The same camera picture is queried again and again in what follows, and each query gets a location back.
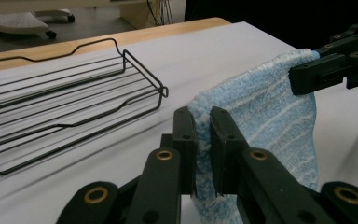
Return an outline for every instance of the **light wood edge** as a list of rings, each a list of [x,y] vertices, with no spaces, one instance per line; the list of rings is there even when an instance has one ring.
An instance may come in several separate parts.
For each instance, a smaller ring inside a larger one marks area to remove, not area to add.
[[[112,35],[101,35],[97,37],[85,38],[80,40],[62,42],[57,44],[51,44],[46,46],[28,48],[28,49],[17,49],[11,51],[0,52],[0,58],[12,57],[12,56],[23,56],[34,60],[54,57],[63,55],[71,52],[75,47],[81,44],[89,43],[91,41],[100,40],[103,38],[114,38],[118,45],[129,45],[141,41],[150,39],[162,38],[170,35],[181,35],[190,32],[200,31],[204,29],[214,28],[217,26],[230,24],[229,21],[221,18],[210,18],[198,21],[186,21],[171,25],[151,27],[142,30],[135,30],[129,32],[123,32]],[[100,49],[106,49],[113,47],[113,42],[102,42],[92,46],[82,48],[76,52],[76,54],[91,52]],[[30,62],[24,60],[11,60],[6,62],[0,62],[0,70],[13,68],[17,66],[24,66]]]

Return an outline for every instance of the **caster wheel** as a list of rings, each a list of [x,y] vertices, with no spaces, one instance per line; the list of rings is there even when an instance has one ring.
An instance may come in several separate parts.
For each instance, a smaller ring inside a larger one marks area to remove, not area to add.
[[[57,34],[55,32],[53,32],[53,31],[47,31],[46,36],[48,36],[49,39],[55,39]]]
[[[75,16],[74,15],[68,16],[68,21],[69,22],[74,22],[75,21]]]

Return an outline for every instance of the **blue and white striped towel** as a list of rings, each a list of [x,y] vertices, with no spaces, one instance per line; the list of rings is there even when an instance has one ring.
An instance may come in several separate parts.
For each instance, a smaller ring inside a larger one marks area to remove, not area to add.
[[[313,93],[294,96],[288,75],[291,67],[318,58],[310,49],[284,53],[201,92],[190,102],[199,137],[194,203],[202,223],[242,223],[235,195],[215,197],[209,129],[214,105],[231,114],[251,147],[270,150],[301,184],[316,189],[315,99]]]

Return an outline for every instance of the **metal dish rack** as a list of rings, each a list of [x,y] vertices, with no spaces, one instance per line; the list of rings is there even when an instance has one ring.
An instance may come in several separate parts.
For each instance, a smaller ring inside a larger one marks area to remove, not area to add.
[[[115,42],[113,57],[0,80],[0,175],[111,132],[157,110],[168,97],[168,88],[127,50],[120,52],[113,38],[53,58],[0,62],[52,61],[103,41]]]

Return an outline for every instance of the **dark background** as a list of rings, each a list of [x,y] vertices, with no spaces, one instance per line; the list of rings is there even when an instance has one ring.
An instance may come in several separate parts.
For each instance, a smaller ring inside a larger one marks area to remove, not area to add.
[[[358,23],[358,1],[186,0],[185,21],[246,21],[297,49],[318,49]]]

